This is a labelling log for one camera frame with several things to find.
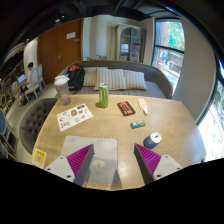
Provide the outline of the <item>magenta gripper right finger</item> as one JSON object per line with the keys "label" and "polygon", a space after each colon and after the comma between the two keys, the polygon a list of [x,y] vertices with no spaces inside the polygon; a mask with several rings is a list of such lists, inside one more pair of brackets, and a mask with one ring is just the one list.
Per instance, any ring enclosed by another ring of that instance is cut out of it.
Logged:
{"label": "magenta gripper right finger", "polygon": [[159,155],[139,144],[135,144],[134,154],[145,184],[152,183],[182,169],[182,166],[171,156]]}

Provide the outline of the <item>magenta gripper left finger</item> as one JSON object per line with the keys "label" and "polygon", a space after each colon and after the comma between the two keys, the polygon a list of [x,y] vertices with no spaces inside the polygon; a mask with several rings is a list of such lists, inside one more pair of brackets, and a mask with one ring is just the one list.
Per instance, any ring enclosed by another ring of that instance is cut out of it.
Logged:
{"label": "magenta gripper left finger", "polygon": [[90,144],[68,156],[59,156],[45,170],[82,186],[93,156],[94,145]]}

